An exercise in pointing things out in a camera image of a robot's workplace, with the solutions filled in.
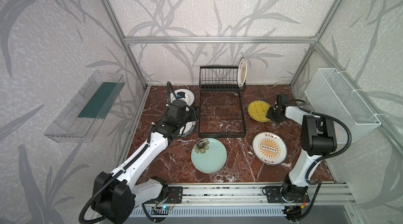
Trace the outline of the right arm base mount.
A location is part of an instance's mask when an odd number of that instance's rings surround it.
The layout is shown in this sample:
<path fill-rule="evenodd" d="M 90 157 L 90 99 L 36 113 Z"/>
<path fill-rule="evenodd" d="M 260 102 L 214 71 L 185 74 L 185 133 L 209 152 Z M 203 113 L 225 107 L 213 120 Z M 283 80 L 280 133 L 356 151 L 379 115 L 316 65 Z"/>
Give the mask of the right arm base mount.
<path fill-rule="evenodd" d="M 306 186 L 266 186 L 261 191 L 266 196 L 268 203 L 304 204 L 311 201 L 307 189 Z"/>

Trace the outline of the yellow green woven plate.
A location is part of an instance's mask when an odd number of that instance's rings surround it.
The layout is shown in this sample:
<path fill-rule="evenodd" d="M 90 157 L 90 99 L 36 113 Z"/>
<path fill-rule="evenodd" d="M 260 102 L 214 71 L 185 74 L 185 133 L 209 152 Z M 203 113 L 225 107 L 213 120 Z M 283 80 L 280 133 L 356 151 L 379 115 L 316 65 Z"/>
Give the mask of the yellow green woven plate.
<path fill-rule="evenodd" d="M 267 118 L 267 112 L 271 108 L 271 105 L 262 100 L 256 100 L 248 105 L 249 116 L 258 122 L 269 122 Z"/>

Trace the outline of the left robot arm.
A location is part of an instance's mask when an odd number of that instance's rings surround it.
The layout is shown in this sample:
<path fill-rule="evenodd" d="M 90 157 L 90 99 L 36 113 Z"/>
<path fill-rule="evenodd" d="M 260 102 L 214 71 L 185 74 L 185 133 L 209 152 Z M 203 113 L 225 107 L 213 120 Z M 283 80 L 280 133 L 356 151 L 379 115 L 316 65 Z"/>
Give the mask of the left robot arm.
<path fill-rule="evenodd" d="M 164 180 L 155 178 L 142 184 L 137 181 L 152 161 L 199 117 L 197 107 L 188 105 L 178 96 L 170 82 L 166 86 L 166 111 L 152 124 L 147 139 L 126 161 L 110 173 L 101 172 L 96 177 L 92 197 L 78 217 L 81 224 L 95 224 L 105 219 L 122 224 L 139 205 L 166 198 Z"/>

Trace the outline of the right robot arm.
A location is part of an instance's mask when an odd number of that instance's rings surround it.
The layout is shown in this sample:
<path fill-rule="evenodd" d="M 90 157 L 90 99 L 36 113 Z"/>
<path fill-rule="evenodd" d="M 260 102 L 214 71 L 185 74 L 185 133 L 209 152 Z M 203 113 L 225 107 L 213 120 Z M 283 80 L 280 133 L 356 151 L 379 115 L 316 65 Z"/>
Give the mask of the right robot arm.
<path fill-rule="evenodd" d="M 282 185 L 283 197 L 304 195 L 310 185 L 320 189 L 321 180 L 312 181 L 313 172 L 319 164 L 336 157 L 348 150 L 352 144 L 350 129 L 341 120 L 322 113 L 310 111 L 303 106 L 292 105 L 288 95 L 277 95 L 276 103 L 268 109 L 266 117 L 275 122 L 293 120 L 301 125 L 300 145 L 302 148 L 298 161 L 286 176 Z M 340 125 L 347 135 L 345 145 L 338 147 L 335 123 Z"/>

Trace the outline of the small white orange sunburst plate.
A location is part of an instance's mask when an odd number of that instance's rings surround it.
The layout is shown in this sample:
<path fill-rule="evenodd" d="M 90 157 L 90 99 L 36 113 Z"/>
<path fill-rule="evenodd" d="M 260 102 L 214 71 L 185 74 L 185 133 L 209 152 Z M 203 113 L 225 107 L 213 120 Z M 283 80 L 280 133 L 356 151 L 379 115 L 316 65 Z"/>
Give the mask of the small white orange sunburst plate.
<path fill-rule="evenodd" d="M 237 85 L 242 88 L 246 82 L 247 75 L 247 61 L 244 57 L 240 59 L 237 70 Z"/>

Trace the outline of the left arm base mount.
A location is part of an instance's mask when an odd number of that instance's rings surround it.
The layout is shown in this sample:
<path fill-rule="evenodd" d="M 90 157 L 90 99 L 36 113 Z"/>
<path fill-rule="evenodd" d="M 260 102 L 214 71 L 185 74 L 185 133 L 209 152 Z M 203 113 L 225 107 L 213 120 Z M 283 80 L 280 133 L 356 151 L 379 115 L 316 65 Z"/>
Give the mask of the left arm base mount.
<path fill-rule="evenodd" d="M 184 188 L 181 186 L 168 186 L 164 188 L 159 197 L 149 201 L 150 204 L 180 204 L 183 198 Z"/>

